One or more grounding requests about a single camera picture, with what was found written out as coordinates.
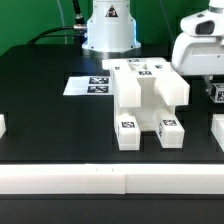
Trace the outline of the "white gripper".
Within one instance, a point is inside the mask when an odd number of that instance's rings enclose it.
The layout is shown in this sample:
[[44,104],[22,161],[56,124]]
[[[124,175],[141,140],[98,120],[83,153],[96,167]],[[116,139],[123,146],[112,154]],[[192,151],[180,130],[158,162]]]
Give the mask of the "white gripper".
[[174,44],[172,67],[182,76],[202,76],[208,96],[213,75],[224,75],[224,45],[216,37],[193,37],[181,33]]

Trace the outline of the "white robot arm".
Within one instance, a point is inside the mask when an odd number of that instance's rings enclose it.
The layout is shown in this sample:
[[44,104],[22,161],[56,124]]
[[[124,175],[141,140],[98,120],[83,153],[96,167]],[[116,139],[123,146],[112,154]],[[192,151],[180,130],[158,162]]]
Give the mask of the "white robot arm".
[[[139,49],[136,21],[129,10],[130,0],[93,0],[87,21],[87,54],[129,53]],[[224,75],[224,0],[210,0],[207,10],[181,20],[182,33],[176,38],[171,65],[182,76],[202,75],[207,92],[216,102],[224,101],[224,83],[213,83]]]

